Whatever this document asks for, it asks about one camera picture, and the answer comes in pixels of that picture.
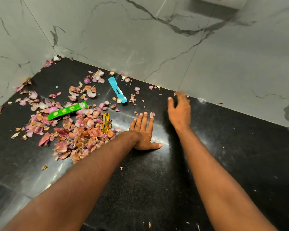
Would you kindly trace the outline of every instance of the person's left hand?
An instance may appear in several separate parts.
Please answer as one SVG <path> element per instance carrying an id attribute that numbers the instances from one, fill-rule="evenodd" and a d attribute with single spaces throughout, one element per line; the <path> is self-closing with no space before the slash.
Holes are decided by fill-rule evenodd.
<path id="1" fill-rule="evenodd" d="M 148 113 L 140 113 L 138 119 L 134 119 L 129 127 L 130 131 L 137 131 L 141 134 L 140 140 L 135 144 L 137 150 L 150 150 L 162 147 L 161 143 L 151 143 L 154 118 L 150 118 L 147 128 Z"/>

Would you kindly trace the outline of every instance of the glossy black surface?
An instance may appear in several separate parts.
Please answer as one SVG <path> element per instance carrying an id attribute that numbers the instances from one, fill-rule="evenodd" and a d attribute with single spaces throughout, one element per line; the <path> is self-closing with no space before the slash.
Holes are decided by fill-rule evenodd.
<path id="1" fill-rule="evenodd" d="M 68 88 L 83 81 L 89 70 L 96 71 L 97 68 L 64 58 L 43 68 L 27 89 L 37 91 L 42 97 L 62 92 L 55 100 L 65 103 L 69 101 Z M 108 77 L 105 71 L 105 83 L 95 84 L 100 95 L 89 99 L 88 104 L 98 105 L 105 100 L 113 102 L 115 93 Z M 114 172 L 85 221 L 88 226 L 83 229 L 91 226 L 97 230 L 147 230 L 151 222 L 150 230 L 198 230 L 198 226 L 200 230 L 213 230 L 179 139 L 167 117 L 167 97 L 173 96 L 173 91 L 150 90 L 149 84 L 135 79 L 129 86 L 129 83 L 120 81 L 121 77 L 116 78 L 127 98 L 135 94 L 135 86 L 140 87 L 140 94 L 135 97 L 137 106 L 120 104 L 119 113 L 109 111 L 113 127 L 127 130 L 136 117 L 134 111 L 155 112 L 152 141 L 161 142 L 163 147 L 149 152 L 133 150 L 127 156 Z M 15 94 L 9 100 L 23 97 Z M 279 230 L 289 230 L 287 128 L 219 105 L 189 99 L 191 126 L 211 154 Z M 5 104 L 0 115 L 0 184 L 5 185 L 0 185 L 0 210 L 16 202 L 22 202 L 24 206 L 72 165 L 70 159 L 55 161 L 52 145 L 38 147 L 40 136 L 34 135 L 26 141 L 20 138 L 21 134 L 14 140 L 10 138 L 15 127 L 24 126 L 31 114 L 29 105 L 14 103 Z M 48 164 L 48 168 L 41 171 L 44 164 Z M 2 225 L 8 216 L 0 213 L 0 219 Z"/>

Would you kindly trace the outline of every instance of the person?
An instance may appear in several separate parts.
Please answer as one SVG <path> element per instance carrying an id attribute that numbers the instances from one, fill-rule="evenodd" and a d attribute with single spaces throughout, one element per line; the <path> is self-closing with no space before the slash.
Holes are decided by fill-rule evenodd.
<path id="1" fill-rule="evenodd" d="M 176 95 L 176 108 L 174 100 L 168 98 L 169 119 L 179 136 L 213 228 L 216 231 L 276 230 L 190 129 L 189 101 L 184 93 Z M 129 131 L 120 133 L 71 167 L 29 202 L 4 230 L 79 230 L 112 173 L 131 149 L 162 147 L 160 143 L 151 143 L 154 118 L 150 119 L 148 127 L 147 119 L 147 112 L 139 114 Z"/>

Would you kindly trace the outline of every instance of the gold wrapper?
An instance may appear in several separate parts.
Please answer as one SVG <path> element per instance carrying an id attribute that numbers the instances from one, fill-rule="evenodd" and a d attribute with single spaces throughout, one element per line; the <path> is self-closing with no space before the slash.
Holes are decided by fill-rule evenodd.
<path id="1" fill-rule="evenodd" d="M 104 126 L 103 126 L 103 129 L 102 129 L 102 132 L 103 132 L 104 134 L 107 134 L 108 129 L 109 129 L 109 128 L 108 128 L 109 116 L 110 116 L 109 113 L 104 113 L 104 114 L 103 114 Z"/>

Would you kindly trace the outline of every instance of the forearm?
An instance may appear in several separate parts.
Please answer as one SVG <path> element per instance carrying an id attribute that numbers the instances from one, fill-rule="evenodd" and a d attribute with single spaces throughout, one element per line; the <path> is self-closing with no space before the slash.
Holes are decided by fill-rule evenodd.
<path id="1" fill-rule="evenodd" d="M 137 132 L 122 132 L 92 152 L 34 198 L 6 230 L 79 229 L 112 173 L 138 140 Z"/>
<path id="2" fill-rule="evenodd" d="M 215 230 L 275 230 L 193 131 L 177 132 Z"/>

